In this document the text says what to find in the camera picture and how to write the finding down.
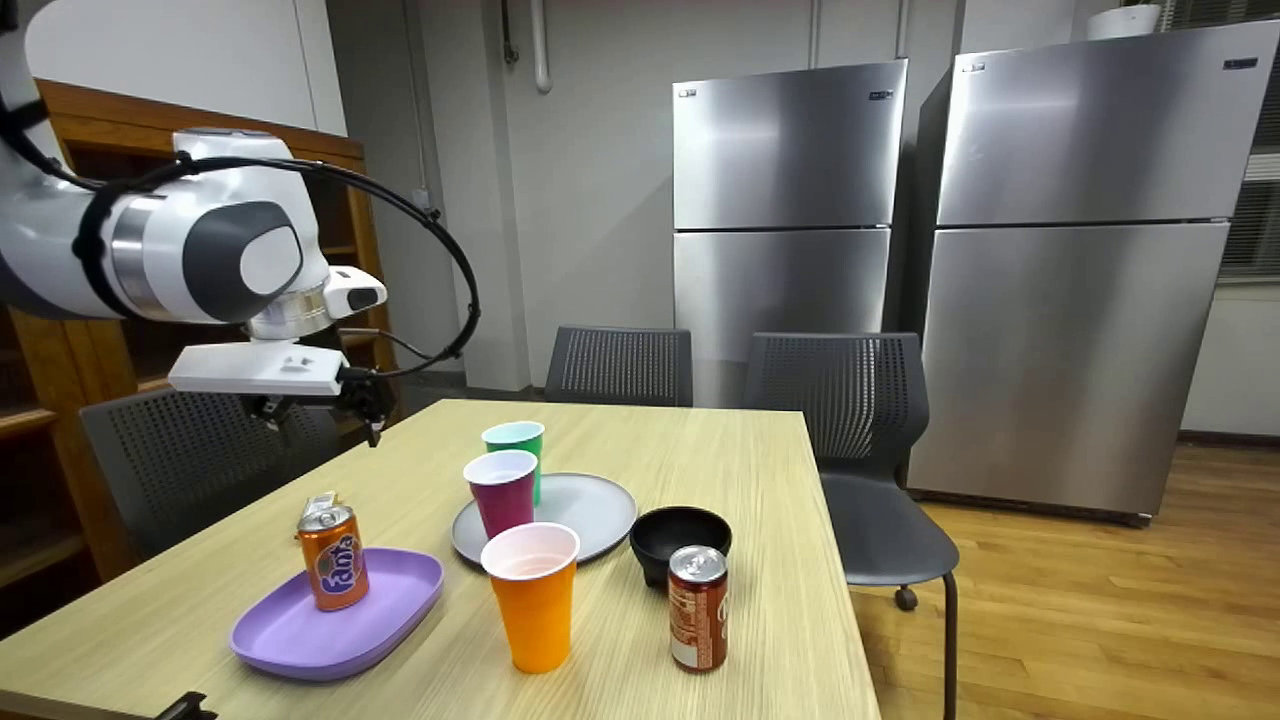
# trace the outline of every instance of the black bowl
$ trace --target black bowl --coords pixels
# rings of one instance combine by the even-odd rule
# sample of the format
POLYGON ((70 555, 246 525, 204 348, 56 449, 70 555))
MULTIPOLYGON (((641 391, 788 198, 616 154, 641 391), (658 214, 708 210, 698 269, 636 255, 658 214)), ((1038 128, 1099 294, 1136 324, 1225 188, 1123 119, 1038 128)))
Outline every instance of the black bowl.
POLYGON ((634 525, 634 553, 647 586, 670 593, 670 559, 683 542, 708 542, 730 555, 732 528, 705 506, 658 506, 634 525))

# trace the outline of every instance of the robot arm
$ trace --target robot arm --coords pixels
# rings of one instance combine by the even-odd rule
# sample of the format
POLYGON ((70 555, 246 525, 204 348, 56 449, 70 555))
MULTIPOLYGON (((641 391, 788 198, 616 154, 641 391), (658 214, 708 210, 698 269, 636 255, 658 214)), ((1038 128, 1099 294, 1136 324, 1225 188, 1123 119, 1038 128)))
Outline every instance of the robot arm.
MULTIPOLYGON (((246 324, 246 343, 196 343, 176 391, 343 397, 347 358, 297 343, 388 298, 362 269, 320 255, 308 188, 282 168, 172 170, 161 185, 91 185, 59 148, 25 63, 40 4, 0 0, 0 298, 36 317, 246 324)), ((182 130, 184 159, 287 159, 258 130, 182 130)))

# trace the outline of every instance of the black cable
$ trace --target black cable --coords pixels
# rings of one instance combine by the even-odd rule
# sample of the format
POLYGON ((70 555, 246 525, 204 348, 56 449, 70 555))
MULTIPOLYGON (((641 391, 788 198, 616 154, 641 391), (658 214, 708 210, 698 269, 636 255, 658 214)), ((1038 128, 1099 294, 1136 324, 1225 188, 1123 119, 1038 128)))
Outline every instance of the black cable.
POLYGON ((267 154, 204 154, 204 159, 191 159, 191 154, 182 154, 176 165, 161 168, 154 181, 156 185, 167 185, 172 170, 176 176, 201 176, 201 170, 224 170, 224 168, 282 168, 282 170, 300 170, 300 176, 324 176, 324 181, 342 181, 342 185, 353 185, 384 204, 391 204, 398 210, 413 214, 419 229, 428 229, 441 249, 451 255, 451 263, 460 269, 464 285, 468 285, 468 320, 464 329, 436 350, 436 357, 425 357, 413 348, 413 357, 419 357, 418 366, 401 366, 391 375, 413 375, 413 370, 425 370, 450 357, 460 357, 460 348, 478 334, 478 324, 479 324, 479 285, 478 285, 478 273, 472 273, 472 260, 464 255, 460 240, 450 235, 446 225, 436 225, 425 206, 418 206, 413 198, 405 198, 401 191, 362 176, 362 170, 347 170, 347 168, 336 168, 336 165, 313 165, 313 159, 267 159, 267 154))
POLYGON ((405 334, 398 334, 398 332, 388 332, 388 339, 391 339, 398 348, 405 348, 410 357, 425 358, 425 363, 433 363, 433 358, 436 358, 433 350, 425 350, 425 348, 410 343, 410 339, 405 339, 405 334))
POLYGON ((45 176, 56 176, 56 181, 70 181, 70 185, 75 185, 75 188, 101 191, 101 188, 106 188, 101 181, 84 181, 84 176, 64 170, 53 154, 45 154, 45 152, 28 140, 28 128, 36 128, 36 124, 45 124, 45 119, 47 119, 45 98, 8 107, 5 96, 0 96, 0 140, 5 140, 22 159, 28 159, 33 168, 40 168, 45 176))

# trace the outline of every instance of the refrigerator door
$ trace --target refrigerator door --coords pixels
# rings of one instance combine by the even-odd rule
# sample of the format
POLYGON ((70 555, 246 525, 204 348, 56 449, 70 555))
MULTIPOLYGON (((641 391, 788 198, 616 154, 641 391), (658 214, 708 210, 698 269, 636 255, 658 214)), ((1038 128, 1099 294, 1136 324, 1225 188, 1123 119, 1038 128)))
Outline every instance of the refrigerator door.
POLYGON ((891 225, 909 63, 673 82, 677 229, 891 225))
POLYGON ((1280 19, 972 53, 937 225, 1234 214, 1280 19))
POLYGON ((1230 225, 950 229, 911 486, 1158 511, 1230 225))
POLYGON ((751 332, 877 332, 888 229, 677 233, 677 324, 693 401, 742 402, 751 332))

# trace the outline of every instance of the soda can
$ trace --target soda can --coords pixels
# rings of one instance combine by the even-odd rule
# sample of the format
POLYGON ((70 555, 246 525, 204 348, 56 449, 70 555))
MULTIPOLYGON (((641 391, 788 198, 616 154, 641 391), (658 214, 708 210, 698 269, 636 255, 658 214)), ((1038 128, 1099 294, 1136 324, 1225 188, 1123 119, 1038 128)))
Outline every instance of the soda can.
POLYGON ((670 559, 673 660, 688 672, 716 672, 730 655, 725 626, 730 562, 708 542, 688 542, 670 559))
POLYGON ((353 607, 368 596, 358 511, 336 496, 313 496, 297 540, 304 542, 308 578, 320 611, 353 607))

